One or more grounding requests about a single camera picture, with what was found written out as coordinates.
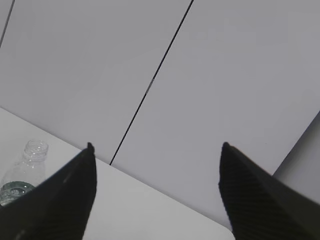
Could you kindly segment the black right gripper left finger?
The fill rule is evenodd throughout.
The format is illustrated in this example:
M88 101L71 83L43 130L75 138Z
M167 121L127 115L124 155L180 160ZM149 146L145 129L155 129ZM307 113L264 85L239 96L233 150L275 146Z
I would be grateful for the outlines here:
M97 192L91 143L55 174L0 209L2 240L81 240Z

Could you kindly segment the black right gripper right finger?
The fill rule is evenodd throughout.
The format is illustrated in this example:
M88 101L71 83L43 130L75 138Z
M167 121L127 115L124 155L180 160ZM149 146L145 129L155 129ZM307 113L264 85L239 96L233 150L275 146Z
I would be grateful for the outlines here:
M219 192L237 240L318 240L320 205L267 173L228 142Z

